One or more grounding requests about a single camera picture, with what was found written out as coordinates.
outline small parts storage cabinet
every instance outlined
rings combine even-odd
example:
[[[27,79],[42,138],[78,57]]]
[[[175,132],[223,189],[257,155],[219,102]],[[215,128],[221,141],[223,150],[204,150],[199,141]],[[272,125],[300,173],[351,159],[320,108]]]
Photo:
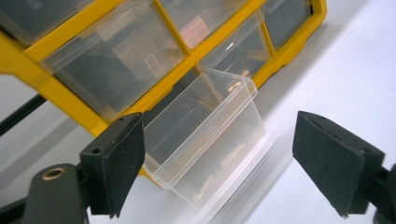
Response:
[[[213,217],[265,157],[252,98],[325,0],[4,0],[0,73],[94,136],[146,112],[141,174]]]

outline transparent drawer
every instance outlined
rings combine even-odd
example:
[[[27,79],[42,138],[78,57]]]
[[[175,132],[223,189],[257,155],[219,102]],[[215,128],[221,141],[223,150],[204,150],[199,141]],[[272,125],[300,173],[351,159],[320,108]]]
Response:
[[[280,49],[311,16],[309,0],[267,0],[265,24],[275,49]]]
[[[246,0],[161,0],[189,48],[206,39]]]
[[[145,128],[145,169],[186,201],[219,210],[261,158],[256,94],[250,78],[206,70]]]
[[[200,65],[244,77],[254,76],[269,59],[259,15],[254,14],[244,21],[230,37],[205,56]]]
[[[92,0],[1,0],[0,25],[31,45]]]
[[[183,57],[150,2],[127,1],[42,64],[112,120]]]

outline black cable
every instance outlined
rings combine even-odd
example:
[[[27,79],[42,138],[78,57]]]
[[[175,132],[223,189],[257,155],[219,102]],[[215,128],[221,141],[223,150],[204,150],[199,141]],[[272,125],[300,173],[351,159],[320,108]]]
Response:
[[[14,111],[10,116],[0,122],[0,137],[13,128],[16,124],[21,122],[24,118],[35,111],[39,106],[44,104],[47,100],[39,94],[26,102],[19,109]]]

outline yellow frame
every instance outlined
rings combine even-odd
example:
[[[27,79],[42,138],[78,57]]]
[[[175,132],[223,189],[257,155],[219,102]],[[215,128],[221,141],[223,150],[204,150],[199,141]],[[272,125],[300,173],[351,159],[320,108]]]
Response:
[[[61,108],[62,111],[88,130],[93,136],[99,135],[109,125],[109,122],[99,117],[89,106],[82,102],[52,74],[43,70],[39,62],[74,36],[104,17],[121,2],[122,0],[95,0],[29,48],[24,48],[21,44],[0,32],[0,74],[3,73],[16,76],[38,91],[40,95]],[[154,107],[170,90],[172,90],[172,87],[184,76],[184,74],[191,69],[196,69],[198,62],[200,62],[210,50],[221,43],[265,2],[266,0],[247,0],[247,2],[209,38],[195,49],[189,49],[177,31],[176,26],[166,14],[160,0],[154,0],[153,5],[157,8],[158,13],[163,18],[164,24],[168,27],[174,39],[185,53],[185,59],[122,115],[144,112]],[[310,17],[278,51],[275,51],[272,47],[265,23],[262,21],[261,27],[271,58],[253,77],[253,81],[257,88],[282,66],[290,63],[301,49],[303,49],[308,37],[311,36],[324,21],[327,13],[326,0],[311,0],[311,5],[313,8],[312,17]],[[143,169],[141,175],[145,175],[149,178]]]

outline white surface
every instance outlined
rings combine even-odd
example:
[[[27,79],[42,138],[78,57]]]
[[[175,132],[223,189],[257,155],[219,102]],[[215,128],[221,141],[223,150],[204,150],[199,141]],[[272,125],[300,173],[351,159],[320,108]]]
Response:
[[[396,162],[396,2],[329,0],[328,8],[326,21],[304,50],[262,86],[255,102],[267,131],[280,133],[282,127],[293,125],[298,110],[317,113],[383,150],[387,154],[384,166],[389,168]],[[54,113],[60,120],[68,120],[61,112]],[[62,129],[71,130],[73,125],[66,127]],[[33,135],[40,135],[43,141],[52,139],[50,129],[41,132],[45,128],[37,127]],[[79,127],[64,136],[63,140],[54,138],[50,153],[31,162],[28,170],[0,188],[0,206],[26,194],[29,179],[39,169],[60,161],[76,161],[73,152],[92,140]],[[0,146],[0,153],[5,148]],[[172,223],[177,222],[185,206],[173,192],[138,177],[120,219],[92,217],[91,223]],[[371,207],[366,216],[343,220],[294,162],[246,223],[365,224],[372,223],[373,212]]]

